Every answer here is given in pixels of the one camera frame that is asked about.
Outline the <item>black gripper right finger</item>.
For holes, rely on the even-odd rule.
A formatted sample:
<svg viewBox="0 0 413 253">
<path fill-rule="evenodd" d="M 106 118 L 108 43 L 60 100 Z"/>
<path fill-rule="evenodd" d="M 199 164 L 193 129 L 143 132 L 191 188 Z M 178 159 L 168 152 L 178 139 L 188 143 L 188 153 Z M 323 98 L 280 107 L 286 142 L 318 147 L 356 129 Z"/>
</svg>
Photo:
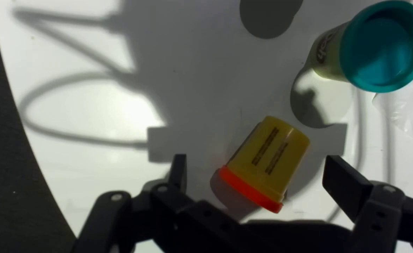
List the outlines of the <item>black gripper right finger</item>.
<svg viewBox="0 0 413 253">
<path fill-rule="evenodd" d="M 325 157 L 321 185 L 354 223 L 376 219 L 376 211 L 369 204 L 373 184 L 341 156 Z"/>
</svg>

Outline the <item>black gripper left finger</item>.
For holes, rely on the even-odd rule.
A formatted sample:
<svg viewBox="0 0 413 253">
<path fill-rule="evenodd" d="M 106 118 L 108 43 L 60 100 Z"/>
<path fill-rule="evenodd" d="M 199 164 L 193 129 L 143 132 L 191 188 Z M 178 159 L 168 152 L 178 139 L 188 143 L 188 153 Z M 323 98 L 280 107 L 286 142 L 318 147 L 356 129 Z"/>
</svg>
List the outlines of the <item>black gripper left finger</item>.
<svg viewBox="0 0 413 253">
<path fill-rule="evenodd" d="M 153 207 L 182 207 L 188 202 L 186 192 L 186 156 L 177 153 L 162 178 L 144 184 L 143 195 Z"/>
</svg>

